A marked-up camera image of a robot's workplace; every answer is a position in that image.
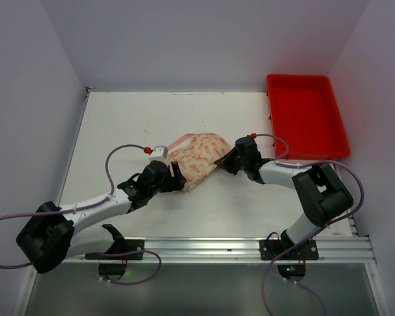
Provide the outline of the floral mesh laundry bag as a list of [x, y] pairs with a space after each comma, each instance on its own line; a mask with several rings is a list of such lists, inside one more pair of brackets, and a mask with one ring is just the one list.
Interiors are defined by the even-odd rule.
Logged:
[[216, 168], [215, 161], [224, 157], [231, 147], [216, 133], [185, 134], [168, 146], [167, 162], [176, 162], [186, 183], [183, 192], [201, 184]]

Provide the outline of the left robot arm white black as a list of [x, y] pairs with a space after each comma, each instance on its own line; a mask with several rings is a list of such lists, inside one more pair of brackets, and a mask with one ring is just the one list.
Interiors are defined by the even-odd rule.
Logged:
[[143, 246], [131, 246], [105, 220], [146, 206], [156, 194], [181, 191], [185, 184], [178, 163], [152, 161], [111, 193], [74, 205], [68, 213], [51, 201], [42, 204], [19, 232], [16, 243], [39, 273], [82, 254], [125, 259]]

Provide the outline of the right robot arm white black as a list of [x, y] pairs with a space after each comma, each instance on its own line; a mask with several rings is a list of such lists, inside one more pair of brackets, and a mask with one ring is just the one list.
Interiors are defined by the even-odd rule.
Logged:
[[215, 164], [230, 174], [243, 171], [256, 183], [296, 191], [303, 213], [280, 235], [286, 249], [306, 240], [354, 204], [351, 193], [330, 163], [300, 167], [263, 158], [251, 136], [238, 139], [233, 149]]

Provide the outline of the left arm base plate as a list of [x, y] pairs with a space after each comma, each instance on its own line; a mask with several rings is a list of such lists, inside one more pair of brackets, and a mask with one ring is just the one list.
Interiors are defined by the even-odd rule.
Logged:
[[143, 253], [139, 253], [139, 251], [143, 250], [144, 246], [145, 241], [140, 239], [114, 241], [113, 245], [105, 252], [107, 256], [102, 253], [87, 253], [85, 258], [89, 260], [142, 260]]

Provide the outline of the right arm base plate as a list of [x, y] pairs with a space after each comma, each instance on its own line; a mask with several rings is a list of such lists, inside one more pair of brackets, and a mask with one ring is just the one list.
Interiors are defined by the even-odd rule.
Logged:
[[284, 253], [280, 260], [318, 260], [319, 252], [316, 241], [308, 240], [300, 246], [295, 246], [286, 236], [285, 232], [281, 235], [272, 232], [268, 237], [263, 238], [259, 242], [259, 252], [261, 259], [264, 261], [272, 260]]

